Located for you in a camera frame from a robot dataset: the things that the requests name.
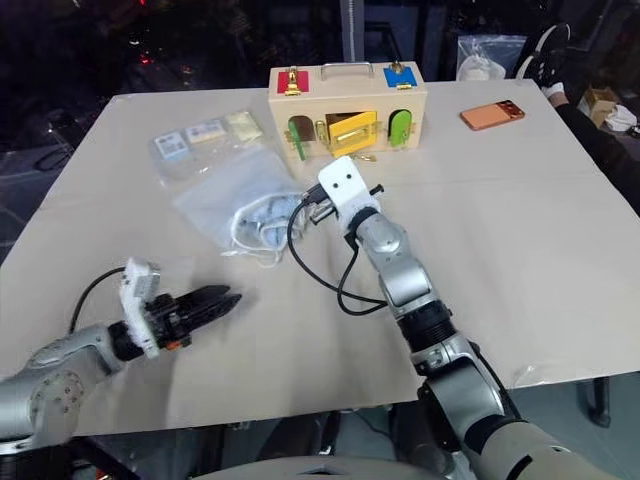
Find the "white sock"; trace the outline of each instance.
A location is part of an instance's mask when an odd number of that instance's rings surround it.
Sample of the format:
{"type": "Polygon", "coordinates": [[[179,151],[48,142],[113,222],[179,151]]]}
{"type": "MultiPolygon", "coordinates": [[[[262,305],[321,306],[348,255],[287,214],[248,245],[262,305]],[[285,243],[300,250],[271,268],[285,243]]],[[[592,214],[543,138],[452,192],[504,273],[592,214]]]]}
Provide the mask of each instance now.
{"type": "Polygon", "coordinates": [[[564,93],[564,84],[562,82],[558,82],[558,83],[554,83],[550,87],[542,87],[540,88],[540,90],[542,90],[542,94],[547,99],[549,99],[549,97],[554,93],[558,93],[558,92],[564,93]]]}

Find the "yellow door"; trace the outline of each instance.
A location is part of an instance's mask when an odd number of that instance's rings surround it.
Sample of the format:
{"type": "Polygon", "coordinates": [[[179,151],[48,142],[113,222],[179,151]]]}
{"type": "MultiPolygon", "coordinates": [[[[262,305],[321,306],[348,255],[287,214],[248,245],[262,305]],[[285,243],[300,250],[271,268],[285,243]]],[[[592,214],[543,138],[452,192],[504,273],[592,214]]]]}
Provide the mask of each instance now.
{"type": "Polygon", "coordinates": [[[363,112],[329,125],[331,153],[335,157],[376,143],[376,112],[363,112]]]}

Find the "beige tabletop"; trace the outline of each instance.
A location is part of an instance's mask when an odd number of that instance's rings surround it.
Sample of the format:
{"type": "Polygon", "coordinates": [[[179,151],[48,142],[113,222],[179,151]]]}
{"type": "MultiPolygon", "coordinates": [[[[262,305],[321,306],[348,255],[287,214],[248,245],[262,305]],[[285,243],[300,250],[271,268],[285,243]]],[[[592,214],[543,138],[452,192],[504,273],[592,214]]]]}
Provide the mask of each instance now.
{"type": "MultiPolygon", "coordinates": [[[[228,283],[244,295],[193,345],[138,359],[85,404],[78,434],[217,424],[408,401],[420,379],[386,311],[348,317],[289,255],[273,269],[222,257],[170,204],[149,139],[249,108],[273,133],[266,90],[113,98],[0,269],[0,375],[65,335],[102,272],[139,256],[172,293],[228,283]]],[[[329,161],[297,165],[304,187],[329,161]]],[[[640,221],[529,81],[429,84],[419,150],[362,163],[384,184],[454,323],[509,387],[640,369],[640,221]],[[510,99],[523,120],[480,132],[462,110],[510,99]]],[[[349,250],[333,220],[300,253],[337,282],[349,250]]],[[[379,295],[361,258],[352,291],[379,295]]],[[[121,314],[117,279],[92,293],[80,327],[121,314]]]]}

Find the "plastic bag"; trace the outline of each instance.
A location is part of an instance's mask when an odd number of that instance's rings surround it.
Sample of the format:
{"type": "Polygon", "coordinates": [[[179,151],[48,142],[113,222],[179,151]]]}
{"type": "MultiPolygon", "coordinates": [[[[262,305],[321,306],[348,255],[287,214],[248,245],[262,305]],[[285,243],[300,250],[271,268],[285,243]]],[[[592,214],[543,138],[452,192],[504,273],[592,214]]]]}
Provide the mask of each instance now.
{"type": "Polygon", "coordinates": [[[149,151],[162,184],[169,186],[207,172],[261,137],[251,114],[240,111],[164,133],[149,142],[149,151]]]}
{"type": "MultiPolygon", "coordinates": [[[[173,205],[223,255],[253,255],[261,266],[277,264],[287,242],[287,224],[303,191],[280,157],[258,145],[211,169],[173,199],[173,205]]],[[[305,226],[299,215],[293,234],[305,226]]]]}
{"type": "Polygon", "coordinates": [[[458,37],[456,80],[502,80],[513,70],[527,37],[465,35],[458,37]]]}

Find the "orange phone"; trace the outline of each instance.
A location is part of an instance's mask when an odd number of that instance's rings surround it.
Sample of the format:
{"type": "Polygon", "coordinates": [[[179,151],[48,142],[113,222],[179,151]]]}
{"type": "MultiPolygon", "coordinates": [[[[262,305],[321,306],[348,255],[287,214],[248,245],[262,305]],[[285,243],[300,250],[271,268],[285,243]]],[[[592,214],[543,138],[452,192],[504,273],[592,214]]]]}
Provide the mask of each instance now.
{"type": "Polygon", "coordinates": [[[511,100],[465,110],[460,114],[471,130],[482,130],[524,118],[524,112],[511,100]]]}

